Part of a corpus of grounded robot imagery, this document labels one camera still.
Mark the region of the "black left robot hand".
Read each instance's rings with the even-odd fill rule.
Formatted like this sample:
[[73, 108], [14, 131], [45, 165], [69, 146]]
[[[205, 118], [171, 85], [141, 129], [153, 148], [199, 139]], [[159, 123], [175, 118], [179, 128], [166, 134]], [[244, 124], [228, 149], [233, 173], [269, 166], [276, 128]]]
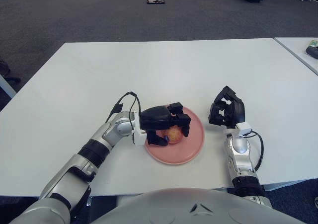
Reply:
[[158, 136], [157, 131], [173, 126], [180, 128], [184, 137], [189, 135], [191, 118], [183, 112], [183, 105], [179, 102], [146, 109], [139, 114], [139, 119], [140, 128], [146, 132], [150, 145], [167, 146], [168, 140]]

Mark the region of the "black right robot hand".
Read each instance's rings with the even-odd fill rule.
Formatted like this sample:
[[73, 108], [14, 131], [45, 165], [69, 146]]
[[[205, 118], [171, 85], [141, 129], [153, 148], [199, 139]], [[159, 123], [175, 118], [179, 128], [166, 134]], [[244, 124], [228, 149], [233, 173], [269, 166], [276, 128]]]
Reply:
[[208, 121], [228, 129], [234, 129], [236, 124], [245, 122], [244, 103], [230, 87], [225, 86], [211, 104]]

